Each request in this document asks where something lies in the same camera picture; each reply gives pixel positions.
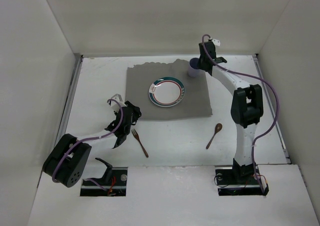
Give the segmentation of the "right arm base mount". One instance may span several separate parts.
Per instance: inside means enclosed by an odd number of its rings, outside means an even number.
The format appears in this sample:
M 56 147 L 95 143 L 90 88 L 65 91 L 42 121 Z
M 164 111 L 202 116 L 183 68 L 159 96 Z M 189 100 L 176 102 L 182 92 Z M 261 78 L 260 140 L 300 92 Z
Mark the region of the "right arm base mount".
M 219 196 L 267 196 L 269 184 L 264 175 L 259 173 L 236 179 L 231 167 L 218 167 L 215 169 L 214 183 Z

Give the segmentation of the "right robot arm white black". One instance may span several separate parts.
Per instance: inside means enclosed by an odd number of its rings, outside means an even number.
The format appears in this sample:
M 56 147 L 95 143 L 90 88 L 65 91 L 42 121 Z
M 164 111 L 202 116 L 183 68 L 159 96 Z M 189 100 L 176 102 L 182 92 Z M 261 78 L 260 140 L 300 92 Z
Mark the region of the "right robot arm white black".
M 199 51 L 198 68 L 220 81 L 232 95 L 230 114 L 237 130 L 232 179 L 236 184 L 241 184 L 254 174 L 252 148 L 257 124 L 264 113 L 262 88 L 258 84 L 251 85 L 238 75 L 219 67 L 210 58 L 216 52 L 212 41 L 199 43 Z

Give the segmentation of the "lilac plastic cup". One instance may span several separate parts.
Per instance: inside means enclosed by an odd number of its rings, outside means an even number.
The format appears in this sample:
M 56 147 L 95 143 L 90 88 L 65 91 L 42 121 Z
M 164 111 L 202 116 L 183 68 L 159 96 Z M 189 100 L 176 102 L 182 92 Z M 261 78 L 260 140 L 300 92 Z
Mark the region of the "lilac plastic cup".
M 192 58 L 189 61 L 187 73 L 192 78 L 197 77 L 200 73 L 200 69 L 198 67 L 198 62 L 199 62 L 199 58 Z

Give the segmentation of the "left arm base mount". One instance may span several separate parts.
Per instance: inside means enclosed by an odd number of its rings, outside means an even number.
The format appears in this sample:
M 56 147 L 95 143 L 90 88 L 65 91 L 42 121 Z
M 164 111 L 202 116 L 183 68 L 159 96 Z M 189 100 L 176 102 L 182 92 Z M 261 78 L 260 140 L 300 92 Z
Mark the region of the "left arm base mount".
M 101 178 L 83 180 L 79 195 L 82 197 L 125 197 L 127 179 L 127 167 L 107 169 Z

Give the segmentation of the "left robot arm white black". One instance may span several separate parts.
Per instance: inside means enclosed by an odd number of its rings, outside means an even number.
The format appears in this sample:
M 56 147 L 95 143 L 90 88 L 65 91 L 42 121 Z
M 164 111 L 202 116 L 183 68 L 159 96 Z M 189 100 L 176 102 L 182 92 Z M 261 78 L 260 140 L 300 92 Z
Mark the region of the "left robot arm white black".
M 89 141 L 97 141 L 109 136 L 115 136 L 113 149 L 120 147 L 142 116 L 140 107 L 130 101 L 121 102 L 114 98 L 107 100 L 112 108 L 115 119 L 105 128 L 106 134 L 90 136 L 83 139 L 67 133 L 55 145 L 42 166 L 42 172 L 51 176 L 54 183 L 60 183 L 70 188 L 82 176 L 92 147 Z

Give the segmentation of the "white plate green red rim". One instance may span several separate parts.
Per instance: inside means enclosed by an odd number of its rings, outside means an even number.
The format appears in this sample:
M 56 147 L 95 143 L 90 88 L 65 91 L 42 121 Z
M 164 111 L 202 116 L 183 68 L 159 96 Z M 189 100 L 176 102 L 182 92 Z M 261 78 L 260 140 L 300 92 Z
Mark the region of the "white plate green red rim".
M 180 103 L 185 95 L 185 86 L 175 77 L 162 77 L 149 87 L 148 96 L 159 107 L 173 107 Z

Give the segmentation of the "grey cloth napkin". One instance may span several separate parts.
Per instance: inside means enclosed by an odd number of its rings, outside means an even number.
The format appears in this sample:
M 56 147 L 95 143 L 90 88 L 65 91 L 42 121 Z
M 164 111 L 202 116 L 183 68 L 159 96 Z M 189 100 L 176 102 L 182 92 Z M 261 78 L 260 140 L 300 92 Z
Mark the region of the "grey cloth napkin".
M 141 110 L 141 120 L 166 121 L 212 116 L 206 73 L 192 78 L 188 75 L 189 61 L 177 59 L 173 63 L 150 62 L 127 69 L 125 99 Z M 172 107 L 160 107 L 149 98 L 152 83 L 162 77 L 179 79 L 185 94 Z

